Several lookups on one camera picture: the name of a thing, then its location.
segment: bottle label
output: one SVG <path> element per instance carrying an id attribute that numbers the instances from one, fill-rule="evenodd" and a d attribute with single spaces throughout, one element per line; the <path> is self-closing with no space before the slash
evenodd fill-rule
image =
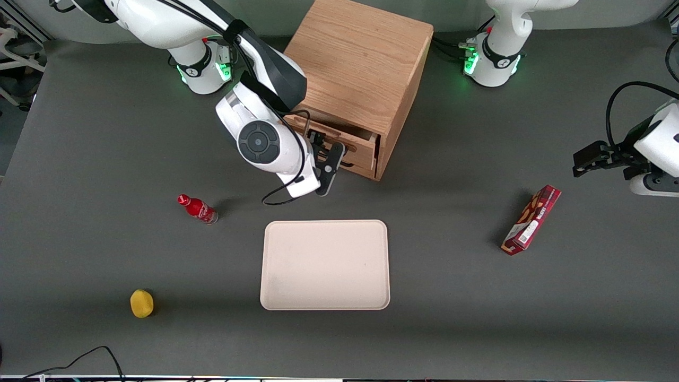
<path id="1" fill-rule="evenodd" d="M 198 212 L 198 216 L 196 217 L 201 219 L 203 222 L 211 223 L 215 218 L 215 210 L 207 204 L 202 203 L 200 211 Z"/>

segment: green led light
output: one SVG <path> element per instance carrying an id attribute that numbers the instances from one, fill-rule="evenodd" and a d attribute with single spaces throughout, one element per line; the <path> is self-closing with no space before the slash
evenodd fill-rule
<path id="1" fill-rule="evenodd" d="M 177 71 L 179 72 L 179 75 L 181 75 L 181 81 L 186 84 L 186 78 L 184 78 L 184 73 L 179 68 L 179 65 L 177 65 Z"/>
<path id="2" fill-rule="evenodd" d="M 464 71 L 467 74 L 472 74 L 474 73 L 474 69 L 476 69 L 476 64 L 479 62 L 479 54 L 474 52 L 472 57 L 469 57 L 466 62 L 464 63 Z"/>
<path id="3" fill-rule="evenodd" d="M 514 64 L 514 69 L 511 70 L 511 73 L 514 74 L 516 73 L 516 69 L 519 67 L 519 61 L 521 60 L 521 55 L 516 58 L 516 63 Z"/>
<path id="4" fill-rule="evenodd" d="M 231 80 L 230 65 L 215 63 L 215 66 L 217 67 L 217 71 L 219 72 L 219 75 L 221 76 L 221 79 L 224 80 L 224 82 Z"/>

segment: white tray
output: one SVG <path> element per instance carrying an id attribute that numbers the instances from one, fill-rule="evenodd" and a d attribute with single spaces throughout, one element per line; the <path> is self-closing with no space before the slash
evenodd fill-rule
<path id="1" fill-rule="evenodd" d="M 383 222 L 272 222 L 266 227 L 259 295 L 265 309 L 380 310 L 389 300 Z"/>

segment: red bottle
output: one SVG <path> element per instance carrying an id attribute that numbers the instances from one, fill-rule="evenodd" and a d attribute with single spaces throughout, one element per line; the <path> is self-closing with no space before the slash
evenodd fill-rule
<path id="1" fill-rule="evenodd" d="M 186 212 L 196 219 L 202 220 L 205 224 L 211 226 L 217 223 L 219 214 L 212 207 L 203 203 L 200 199 L 190 198 L 187 195 L 179 195 L 177 202 L 186 208 Z"/>

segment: bottle cap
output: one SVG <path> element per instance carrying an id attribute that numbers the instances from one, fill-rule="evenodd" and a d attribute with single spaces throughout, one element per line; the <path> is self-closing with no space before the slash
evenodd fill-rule
<path id="1" fill-rule="evenodd" d="M 177 197 L 177 202 L 181 205 L 189 205 L 191 198 L 188 195 L 182 194 Z"/>

